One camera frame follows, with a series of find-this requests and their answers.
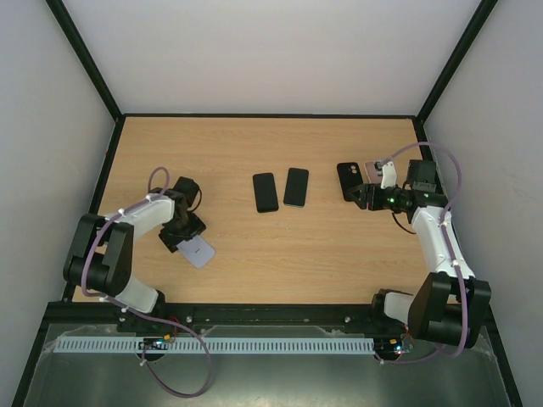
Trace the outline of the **pink phone case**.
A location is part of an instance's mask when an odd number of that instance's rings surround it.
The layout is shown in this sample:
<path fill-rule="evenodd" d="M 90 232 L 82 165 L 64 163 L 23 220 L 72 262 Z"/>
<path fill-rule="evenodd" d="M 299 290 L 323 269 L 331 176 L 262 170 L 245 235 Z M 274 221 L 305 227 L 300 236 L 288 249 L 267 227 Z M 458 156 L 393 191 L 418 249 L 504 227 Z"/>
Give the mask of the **pink phone case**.
<path fill-rule="evenodd" d="M 364 168 L 367 174 L 367 179 L 372 184 L 380 184 L 383 179 L 383 170 L 382 162 L 377 161 L 367 161 L 364 164 Z"/>

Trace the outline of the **black phone case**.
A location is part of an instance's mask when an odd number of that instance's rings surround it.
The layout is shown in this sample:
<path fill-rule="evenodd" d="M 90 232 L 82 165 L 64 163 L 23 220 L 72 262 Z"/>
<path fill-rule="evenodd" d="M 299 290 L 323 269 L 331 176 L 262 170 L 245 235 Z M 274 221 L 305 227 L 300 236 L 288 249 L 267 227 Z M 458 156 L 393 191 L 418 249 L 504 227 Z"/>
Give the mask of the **black phone case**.
<path fill-rule="evenodd" d="M 363 183 L 360 167 L 356 162 L 343 162 L 336 165 L 341 191 Z"/>

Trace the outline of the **lilac phone case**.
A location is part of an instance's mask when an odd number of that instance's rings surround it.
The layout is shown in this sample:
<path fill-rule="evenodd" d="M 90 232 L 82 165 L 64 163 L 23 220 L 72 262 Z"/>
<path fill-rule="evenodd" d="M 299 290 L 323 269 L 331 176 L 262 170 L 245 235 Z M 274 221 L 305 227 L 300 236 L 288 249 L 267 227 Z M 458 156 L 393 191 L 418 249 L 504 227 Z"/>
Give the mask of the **lilac phone case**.
<path fill-rule="evenodd" d="M 216 251 L 201 236 L 180 242 L 176 247 L 185 259 L 197 269 L 205 267 L 216 254 Z"/>

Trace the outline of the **dark green phone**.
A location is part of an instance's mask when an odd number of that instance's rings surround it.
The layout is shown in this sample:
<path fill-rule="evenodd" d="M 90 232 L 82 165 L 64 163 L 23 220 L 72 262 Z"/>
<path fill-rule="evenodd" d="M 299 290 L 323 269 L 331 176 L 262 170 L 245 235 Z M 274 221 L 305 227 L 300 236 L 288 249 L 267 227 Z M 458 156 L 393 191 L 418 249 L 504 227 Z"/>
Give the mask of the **dark green phone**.
<path fill-rule="evenodd" d="M 305 206 L 309 171 L 306 169 L 289 168 L 283 196 L 287 206 L 302 208 Z"/>

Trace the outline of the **black phone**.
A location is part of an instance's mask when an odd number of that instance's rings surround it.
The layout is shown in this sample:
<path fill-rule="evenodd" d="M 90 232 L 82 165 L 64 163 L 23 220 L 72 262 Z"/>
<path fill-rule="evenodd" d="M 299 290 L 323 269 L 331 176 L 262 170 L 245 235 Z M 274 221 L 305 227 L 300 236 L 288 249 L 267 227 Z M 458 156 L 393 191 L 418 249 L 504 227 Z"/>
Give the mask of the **black phone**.
<path fill-rule="evenodd" d="M 274 175 L 272 173 L 254 174 L 252 179 L 257 212 L 263 214 L 278 211 Z"/>

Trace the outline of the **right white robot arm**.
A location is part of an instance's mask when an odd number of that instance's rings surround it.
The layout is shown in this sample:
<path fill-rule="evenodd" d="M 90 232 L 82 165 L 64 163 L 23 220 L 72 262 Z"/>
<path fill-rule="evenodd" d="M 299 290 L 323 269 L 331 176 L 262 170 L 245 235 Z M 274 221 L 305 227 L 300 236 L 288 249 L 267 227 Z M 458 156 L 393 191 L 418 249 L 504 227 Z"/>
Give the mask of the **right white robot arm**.
<path fill-rule="evenodd" d="M 411 160 L 402 185 L 396 182 L 392 162 L 379 164 L 378 170 L 381 180 L 365 183 L 358 164 L 339 163 L 344 200 L 360 209 L 405 214 L 421 244 L 428 276 L 414 295 L 390 289 L 375 294 L 372 326 L 388 332 L 401 322 L 416 339 L 471 348 L 489 308 L 491 289 L 475 277 L 462 256 L 448 199 L 436 191 L 436 164 Z"/>

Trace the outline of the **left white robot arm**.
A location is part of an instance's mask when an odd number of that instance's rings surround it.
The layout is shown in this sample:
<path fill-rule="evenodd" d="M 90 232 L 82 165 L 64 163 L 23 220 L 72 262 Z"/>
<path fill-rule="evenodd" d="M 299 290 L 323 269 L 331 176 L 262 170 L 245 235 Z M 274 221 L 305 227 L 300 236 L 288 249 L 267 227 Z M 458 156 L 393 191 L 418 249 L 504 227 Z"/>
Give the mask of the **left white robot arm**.
<path fill-rule="evenodd" d="M 197 242 L 206 226 L 192 208 L 196 199 L 201 199 L 199 185 L 181 177 L 174 187 L 154 188 L 127 209 L 83 215 L 64 263 L 64 279 L 89 297 L 151 314 L 161 292 L 132 274 L 134 242 L 157 226 L 160 241 L 172 253 Z"/>

